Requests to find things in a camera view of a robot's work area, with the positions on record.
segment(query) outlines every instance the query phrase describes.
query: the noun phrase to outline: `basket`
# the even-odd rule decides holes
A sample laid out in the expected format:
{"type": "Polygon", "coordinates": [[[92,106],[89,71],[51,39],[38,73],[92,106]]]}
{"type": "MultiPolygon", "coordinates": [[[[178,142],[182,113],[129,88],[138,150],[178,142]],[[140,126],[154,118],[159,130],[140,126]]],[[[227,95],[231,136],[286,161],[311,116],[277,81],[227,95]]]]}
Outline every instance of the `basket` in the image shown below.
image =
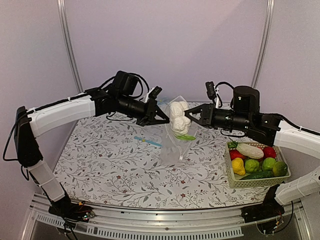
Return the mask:
{"type": "MultiPolygon", "coordinates": [[[[258,143],[258,142],[241,142],[243,144],[248,144],[251,146],[259,147],[264,149],[267,147],[264,144],[258,143]]],[[[226,163],[226,174],[229,178],[229,186],[232,189],[236,188],[252,188],[252,187],[270,187],[273,185],[281,184],[285,179],[289,178],[291,176],[290,169],[288,167],[288,172],[285,176],[278,176],[278,177],[270,177],[270,178],[261,178],[261,179],[248,179],[248,180],[241,180],[243,177],[249,175],[248,173],[245,174],[245,176],[240,176],[237,174],[234,174],[232,163],[230,159],[229,150],[233,150],[235,148],[228,148],[228,143],[225,145],[225,154],[224,159],[226,163]]],[[[273,149],[276,152],[275,160],[277,162],[285,162],[287,163],[284,154],[282,153],[281,149],[277,146],[274,146],[273,149]]]]}

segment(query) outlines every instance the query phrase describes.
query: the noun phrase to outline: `gray wall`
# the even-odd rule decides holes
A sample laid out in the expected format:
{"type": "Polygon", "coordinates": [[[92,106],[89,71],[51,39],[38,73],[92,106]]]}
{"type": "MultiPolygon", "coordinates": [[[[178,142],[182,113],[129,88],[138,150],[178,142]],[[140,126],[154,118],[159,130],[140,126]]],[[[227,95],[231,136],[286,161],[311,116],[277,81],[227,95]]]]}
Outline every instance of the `gray wall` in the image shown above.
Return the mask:
{"type": "MultiPolygon", "coordinates": [[[[281,113],[298,125],[320,131],[320,2],[275,1],[273,22],[257,86],[261,110],[281,113]]],[[[319,159],[283,149],[296,179],[320,165],[319,159]]],[[[305,197],[314,239],[320,239],[319,193],[305,197]]]]}
{"type": "MultiPolygon", "coordinates": [[[[76,87],[63,41],[57,2],[0,1],[0,149],[4,149],[16,110],[75,95],[76,87]]],[[[62,126],[38,142],[53,168],[71,130],[62,126]]],[[[8,157],[15,157],[13,141],[8,157]]],[[[27,182],[17,162],[0,161],[0,239],[19,239],[35,184],[27,182]]]]}
{"type": "MultiPolygon", "coordinates": [[[[118,70],[142,75],[162,95],[205,100],[206,81],[249,85],[266,0],[66,0],[83,87],[118,70]]],[[[221,87],[222,99],[232,91],[221,87]]]]}

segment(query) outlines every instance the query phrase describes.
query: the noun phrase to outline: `metal frame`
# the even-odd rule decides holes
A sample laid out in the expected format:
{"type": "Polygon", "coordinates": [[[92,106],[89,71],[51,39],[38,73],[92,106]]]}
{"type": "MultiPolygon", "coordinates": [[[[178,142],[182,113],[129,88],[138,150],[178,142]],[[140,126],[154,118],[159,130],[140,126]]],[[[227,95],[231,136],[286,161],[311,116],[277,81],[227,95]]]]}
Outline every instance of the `metal frame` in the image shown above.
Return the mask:
{"type": "Polygon", "coordinates": [[[263,61],[266,54],[269,33],[270,33],[271,23],[272,23],[272,17],[274,14],[274,6],[275,6],[275,0],[268,0],[260,50],[259,50],[258,59],[254,69],[253,79],[251,82],[251,87],[254,89],[257,87],[260,72],[261,72],[263,61]]]}
{"type": "MultiPolygon", "coordinates": [[[[242,236],[241,227],[256,224],[244,222],[241,217],[243,206],[157,210],[94,203],[89,205],[93,207],[96,217],[89,223],[78,222],[74,231],[113,240],[228,239],[242,236]]],[[[34,194],[22,240],[30,239],[35,221],[62,228],[64,221],[60,217],[49,214],[49,206],[50,203],[44,195],[34,194]]],[[[291,214],[291,204],[284,206],[284,209],[284,215],[291,214]]],[[[294,212],[302,239],[312,240],[306,214],[299,200],[294,202],[294,212]]]]}
{"type": "Polygon", "coordinates": [[[59,16],[60,16],[60,22],[61,22],[64,43],[65,43],[67,55],[69,58],[74,83],[75,83],[75,86],[76,86],[78,93],[82,93],[84,91],[84,88],[83,88],[81,80],[80,80],[80,75],[79,75],[78,68],[77,68],[76,58],[75,58],[74,50],[73,50],[72,44],[71,44],[71,38],[70,38],[70,32],[69,32],[68,20],[67,20],[67,13],[66,13],[66,7],[65,7],[65,0],[57,0],[57,4],[58,4],[58,11],[59,11],[59,16]]]}

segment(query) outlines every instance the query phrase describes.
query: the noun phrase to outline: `floral tablecloth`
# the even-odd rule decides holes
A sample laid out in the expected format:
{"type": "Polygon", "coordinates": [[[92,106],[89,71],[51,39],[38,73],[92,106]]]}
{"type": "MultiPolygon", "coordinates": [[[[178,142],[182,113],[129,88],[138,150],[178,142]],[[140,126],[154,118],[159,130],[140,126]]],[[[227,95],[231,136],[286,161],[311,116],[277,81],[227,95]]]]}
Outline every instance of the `floral tablecloth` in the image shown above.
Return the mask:
{"type": "Polygon", "coordinates": [[[160,147],[134,139],[161,143],[163,130],[163,125],[141,127],[135,120],[110,121],[104,115],[82,119],[54,174],[71,198],[100,204],[193,209],[263,201],[268,187],[229,188],[223,155],[230,139],[220,131],[199,126],[186,158],[166,166],[160,147]]]}

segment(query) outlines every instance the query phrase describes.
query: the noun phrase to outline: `green vegetable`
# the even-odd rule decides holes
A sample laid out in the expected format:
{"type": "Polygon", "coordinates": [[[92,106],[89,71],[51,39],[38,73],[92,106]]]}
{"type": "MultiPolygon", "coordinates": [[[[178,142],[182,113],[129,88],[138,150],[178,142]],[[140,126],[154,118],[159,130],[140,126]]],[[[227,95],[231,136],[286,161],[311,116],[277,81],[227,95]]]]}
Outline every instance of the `green vegetable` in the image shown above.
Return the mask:
{"type": "Polygon", "coordinates": [[[237,146],[238,146],[238,143],[236,141],[228,142],[229,149],[235,149],[237,146]]]}
{"type": "Polygon", "coordinates": [[[267,157],[265,160],[263,160],[262,170],[263,171],[272,171],[276,162],[277,161],[274,158],[267,157]]]}
{"type": "Polygon", "coordinates": [[[273,165],[272,171],[275,177],[283,177],[288,172],[288,165],[283,161],[277,161],[273,165]]]}
{"type": "Polygon", "coordinates": [[[179,140],[183,140],[183,141],[193,141],[196,140],[196,138],[194,136],[190,136],[190,135],[175,135],[175,137],[179,140]]]}
{"type": "Polygon", "coordinates": [[[273,178],[274,173],[272,171],[258,171],[255,173],[251,173],[248,176],[241,178],[241,180],[251,180],[251,179],[268,179],[273,178]]]}
{"type": "Polygon", "coordinates": [[[244,163],[245,172],[248,174],[253,174],[259,170],[259,161],[256,159],[247,159],[244,163]]]}

